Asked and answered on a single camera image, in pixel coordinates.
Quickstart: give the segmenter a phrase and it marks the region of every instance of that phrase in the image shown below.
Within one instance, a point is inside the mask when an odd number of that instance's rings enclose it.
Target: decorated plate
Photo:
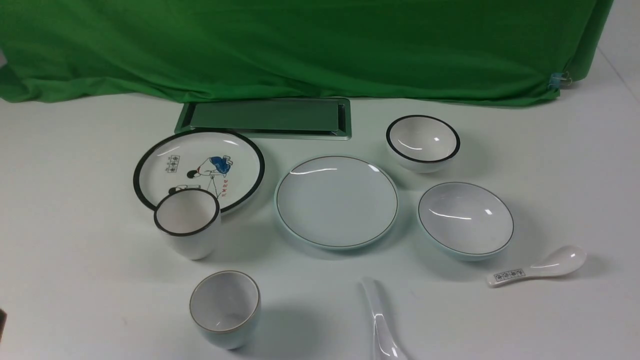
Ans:
[[[225,213],[253,195],[263,175],[264,158],[251,140],[198,129],[173,135],[149,149],[136,166],[133,186],[151,210],[170,193],[196,188],[215,195]]]

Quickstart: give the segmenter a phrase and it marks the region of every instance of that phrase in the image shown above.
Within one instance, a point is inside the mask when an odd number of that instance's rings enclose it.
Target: white tabletop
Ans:
[[[480,108],[353,99],[348,141],[254,138],[266,174],[223,219],[219,249],[189,261],[160,243],[136,198],[140,156],[170,136],[181,105],[142,95],[56,104],[0,102],[0,307],[3,359],[368,359],[371,319],[358,285],[378,279],[392,330],[413,359],[630,359],[640,353],[640,106],[598,54],[587,80],[550,104]],[[386,153],[394,119],[448,121],[451,167],[411,173]],[[273,211],[280,177],[301,160],[349,154],[400,189],[401,216],[379,245],[329,254],[284,240]],[[481,185],[515,220],[509,248],[462,263],[423,237],[419,195],[446,181]],[[489,289],[487,274],[576,244],[589,259],[565,279]],[[223,269],[263,296],[254,340],[227,352],[197,333],[191,290]]]

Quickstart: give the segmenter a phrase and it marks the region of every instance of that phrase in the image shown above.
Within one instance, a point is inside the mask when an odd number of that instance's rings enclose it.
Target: ceramic spoon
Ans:
[[[373,279],[363,277],[360,281],[369,301],[373,316],[373,360],[398,359],[408,360],[407,356],[398,348],[382,311],[382,299]]]
[[[567,245],[528,268],[517,268],[489,275],[486,282],[495,288],[514,281],[562,276],[578,270],[585,260],[587,260],[587,253],[581,247]]]

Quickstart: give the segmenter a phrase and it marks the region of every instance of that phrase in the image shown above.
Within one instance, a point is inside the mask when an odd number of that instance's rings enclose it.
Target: dinnerware set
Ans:
[[[393,121],[387,149],[408,170],[429,173],[454,161],[460,137],[446,122],[425,115]],[[153,211],[164,241],[185,258],[211,254],[220,239],[221,218],[246,204],[264,175],[264,157],[246,137],[229,131],[196,129],[153,146],[134,171],[134,190]],[[382,238],[399,216],[398,189],[379,166],[348,155],[302,161],[284,174],[274,191],[275,213],[288,234],[327,251],[352,250]],[[418,201],[415,216],[424,238],[462,261],[496,256],[510,243],[513,217],[494,193],[468,183],[442,183]],[[576,246],[561,247],[531,266],[487,277],[489,287],[525,279],[566,275],[586,260]],[[361,280],[374,326],[373,359],[407,359],[387,326],[376,283]],[[244,345],[260,318],[260,290],[233,270],[205,278],[193,290],[189,311],[212,344]]]

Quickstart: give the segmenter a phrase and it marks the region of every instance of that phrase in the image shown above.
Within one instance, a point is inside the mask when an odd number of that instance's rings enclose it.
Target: green backdrop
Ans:
[[[1,0],[0,97],[524,106],[588,72],[612,0]]]

